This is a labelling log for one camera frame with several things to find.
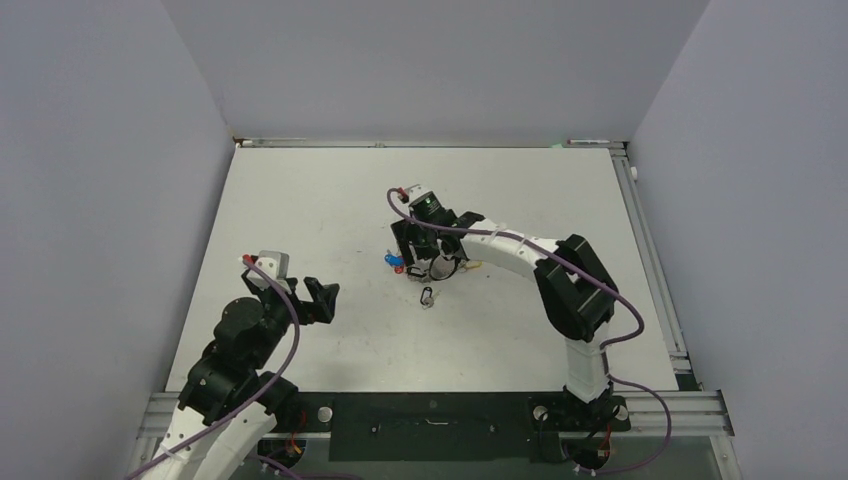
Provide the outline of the blue key tag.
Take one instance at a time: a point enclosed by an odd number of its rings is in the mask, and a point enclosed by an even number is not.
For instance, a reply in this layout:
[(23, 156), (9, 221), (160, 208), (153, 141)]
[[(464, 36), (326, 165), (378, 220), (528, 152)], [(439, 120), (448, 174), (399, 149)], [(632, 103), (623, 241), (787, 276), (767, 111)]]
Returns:
[(403, 259), (401, 257), (397, 257), (392, 254), (386, 254), (384, 256), (384, 260), (386, 263), (392, 265), (393, 267), (401, 266), (404, 264)]

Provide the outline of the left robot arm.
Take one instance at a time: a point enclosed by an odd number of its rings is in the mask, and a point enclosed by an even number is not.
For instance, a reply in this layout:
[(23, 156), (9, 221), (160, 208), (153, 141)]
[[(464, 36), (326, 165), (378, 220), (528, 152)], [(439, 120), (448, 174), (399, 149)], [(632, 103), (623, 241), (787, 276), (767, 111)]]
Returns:
[[(314, 277), (288, 278), (256, 256), (244, 261), (241, 279), (249, 296), (223, 308), (153, 458), (130, 478), (226, 479), (265, 434), (306, 426), (298, 388), (283, 374), (302, 328), (332, 322), (340, 287)], [(299, 284), (310, 300), (298, 298)]]

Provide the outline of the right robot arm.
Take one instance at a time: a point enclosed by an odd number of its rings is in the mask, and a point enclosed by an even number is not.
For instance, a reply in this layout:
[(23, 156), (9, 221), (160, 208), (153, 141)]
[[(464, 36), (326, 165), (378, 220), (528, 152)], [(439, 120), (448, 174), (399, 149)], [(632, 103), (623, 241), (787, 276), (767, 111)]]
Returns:
[(393, 209), (408, 210), (391, 225), (408, 277), (445, 281), (479, 262), (528, 279), (549, 323), (564, 338), (567, 419), (585, 430), (627, 420), (602, 347), (618, 288), (583, 237), (526, 236), (479, 213), (458, 215), (421, 185), (393, 188), (388, 196)]

